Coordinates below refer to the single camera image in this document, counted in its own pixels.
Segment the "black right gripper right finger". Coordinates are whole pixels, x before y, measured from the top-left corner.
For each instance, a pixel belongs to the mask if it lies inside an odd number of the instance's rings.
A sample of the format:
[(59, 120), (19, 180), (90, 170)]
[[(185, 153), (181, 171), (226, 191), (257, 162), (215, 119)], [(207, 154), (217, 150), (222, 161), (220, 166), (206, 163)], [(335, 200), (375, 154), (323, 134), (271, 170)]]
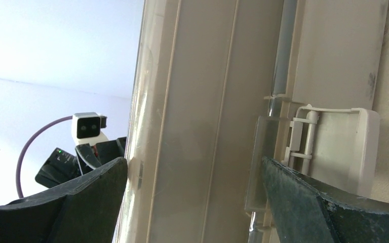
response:
[(280, 242), (389, 242), (389, 203), (338, 189), (271, 158), (262, 178)]

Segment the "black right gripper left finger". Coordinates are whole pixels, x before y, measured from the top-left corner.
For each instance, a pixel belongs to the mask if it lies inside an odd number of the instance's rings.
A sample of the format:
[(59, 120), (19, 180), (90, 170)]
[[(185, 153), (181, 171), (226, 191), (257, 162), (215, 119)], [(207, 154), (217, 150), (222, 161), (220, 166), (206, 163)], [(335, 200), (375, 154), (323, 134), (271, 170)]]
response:
[(118, 157), (0, 206), (0, 242), (112, 242), (127, 177), (127, 161)]

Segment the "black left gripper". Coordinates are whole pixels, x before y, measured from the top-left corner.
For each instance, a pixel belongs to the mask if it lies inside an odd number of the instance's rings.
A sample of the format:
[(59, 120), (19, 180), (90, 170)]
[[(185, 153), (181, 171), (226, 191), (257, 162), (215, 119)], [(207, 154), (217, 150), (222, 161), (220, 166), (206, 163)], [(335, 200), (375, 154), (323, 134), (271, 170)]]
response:
[[(91, 150), (98, 160), (97, 167), (117, 157), (123, 157), (126, 142), (126, 137), (120, 137), (115, 140), (97, 143), (92, 147)], [(93, 169), (82, 160), (85, 155), (80, 155), (82, 152), (87, 152), (87, 147), (86, 145), (80, 147), (81, 149), (75, 150), (76, 155), (55, 148), (36, 174), (35, 181), (46, 188), (52, 188), (92, 171)]]

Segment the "beige translucent tool box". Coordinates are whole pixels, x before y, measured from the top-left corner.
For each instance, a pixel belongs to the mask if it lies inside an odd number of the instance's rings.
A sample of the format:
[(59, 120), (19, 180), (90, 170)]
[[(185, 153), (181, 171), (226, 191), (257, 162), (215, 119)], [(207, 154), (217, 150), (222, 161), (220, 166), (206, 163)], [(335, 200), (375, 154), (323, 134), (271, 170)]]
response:
[(115, 242), (277, 242), (263, 156), (368, 197), (388, 1), (144, 1)]

